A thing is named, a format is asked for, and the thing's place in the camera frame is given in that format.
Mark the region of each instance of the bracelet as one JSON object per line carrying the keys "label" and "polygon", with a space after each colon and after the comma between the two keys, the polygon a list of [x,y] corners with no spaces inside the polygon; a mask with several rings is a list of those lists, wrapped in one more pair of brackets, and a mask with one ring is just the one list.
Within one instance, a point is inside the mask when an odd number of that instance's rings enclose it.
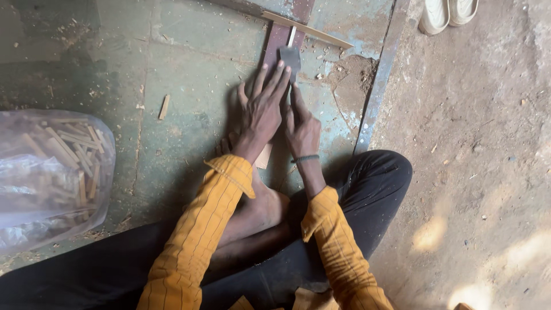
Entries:
{"label": "bracelet", "polygon": [[299,158],[297,158],[297,159],[293,159],[293,160],[291,161],[291,163],[296,164],[296,163],[298,163],[298,162],[307,161],[307,160],[309,160],[309,159],[319,159],[319,158],[320,158],[319,155],[302,156],[302,157],[299,157]]}

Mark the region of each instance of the finger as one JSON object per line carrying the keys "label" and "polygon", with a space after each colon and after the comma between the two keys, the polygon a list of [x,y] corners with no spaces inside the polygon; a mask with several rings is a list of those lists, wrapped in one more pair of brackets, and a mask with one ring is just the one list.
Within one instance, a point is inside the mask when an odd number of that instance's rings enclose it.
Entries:
{"label": "finger", "polygon": [[283,71],[283,75],[281,76],[281,79],[279,80],[279,83],[277,84],[277,87],[272,94],[274,98],[277,98],[277,101],[274,100],[274,102],[276,102],[277,104],[279,104],[281,98],[283,97],[283,94],[285,94],[285,91],[287,90],[287,85],[289,84],[290,77],[291,67],[286,66],[285,70]]}
{"label": "finger", "polygon": [[272,75],[272,79],[270,79],[270,81],[268,82],[268,85],[266,85],[264,91],[262,92],[263,94],[266,94],[266,96],[270,96],[273,93],[274,88],[276,88],[276,84],[279,82],[279,79],[281,78],[281,73],[283,72],[284,64],[285,62],[283,60],[280,60],[277,63],[277,67],[275,68],[274,75]]}
{"label": "finger", "polygon": [[245,82],[241,82],[241,84],[239,84],[237,88],[237,96],[239,97],[239,103],[241,103],[241,107],[245,108],[247,106],[247,102],[249,102],[247,95],[245,95]]}
{"label": "finger", "polygon": [[264,79],[266,78],[266,73],[268,72],[268,64],[265,63],[262,65],[260,72],[256,76],[255,86],[252,89],[252,99],[256,98],[260,93],[262,93],[262,86],[264,86]]}
{"label": "finger", "polygon": [[228,139],[226,138],[222,139],[222,152],[224,152],[224,154],[230,153],[230,146],[228,145]]}
{"label": "finger", "polygon": [[230,132],[228,136],[230,138],[231,147],[235,147],[237,141],[239,140],[239,135],[236,132]]}
{"label": "finger", "polygon": [[285,123],[287,124],[288,132],[295,132],[295,115],[290,105],[287,106],[287,113],[285,113]]}
{"label": "finger", "polygon": [[308,111],[308,108],[304,104],[304,100],[302,99],[302,94],[300,93],[299,86],[296,82],[293,83],[291,96],[293,97],[293,99],[291,100],[291,103],[294,104],[296,112],[299,114],[300,119],[301,120],[307,119],[310,116],[310,111]]}

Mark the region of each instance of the person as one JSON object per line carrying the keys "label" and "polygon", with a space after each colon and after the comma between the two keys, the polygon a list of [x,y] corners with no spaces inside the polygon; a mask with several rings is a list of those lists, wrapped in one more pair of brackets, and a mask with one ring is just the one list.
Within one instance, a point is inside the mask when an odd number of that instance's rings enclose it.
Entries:
{"label": "person", "polygon": [[[326,181],[320,121],[296,83],[291,105],[280,107],[290,77],[283,61],[264,87],[266,74],[263,65],[250,97],[239,86],[241,133],[206,162],[211,169],[180,218],[8,272],[0,308],[314,309],[317,297],[330,296],[341,309],[392,309],[366,259],[406,194],[411,164],[396,152],[368,151]],[[281,110],[304,183],[290,199],[267,188],[254,166]],[[258,255],[269,259],[232,269]]]}

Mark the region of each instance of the knee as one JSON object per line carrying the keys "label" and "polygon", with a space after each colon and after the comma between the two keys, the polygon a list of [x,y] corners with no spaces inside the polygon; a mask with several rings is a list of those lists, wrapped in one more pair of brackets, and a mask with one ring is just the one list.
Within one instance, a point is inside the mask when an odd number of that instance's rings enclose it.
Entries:
{"label": "knee", "polygon": [[395,180],[409,185],[413,175],[413,168],[404,155],[386,149],[375,149],[364,152],[359,156],[359,160],[370,167],[370,170],[376,170],[377,174],[391,174]]}

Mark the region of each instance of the white shoe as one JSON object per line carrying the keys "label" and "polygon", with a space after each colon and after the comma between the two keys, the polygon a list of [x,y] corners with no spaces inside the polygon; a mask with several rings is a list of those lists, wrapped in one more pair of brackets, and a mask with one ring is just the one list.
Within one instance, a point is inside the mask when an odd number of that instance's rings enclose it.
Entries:
{"label": "white shoe", "polygon": [[450,0],[450,25],[467,24],[477,13],[478,0]]}
{"label": "white shoe", "polygon": [[435,35],[446,28],[450,22],[450,6],[448,1],[449,0],[425,0],[423,15],[419,22],[419,30],[421,30],[422,33],[426,35]]}

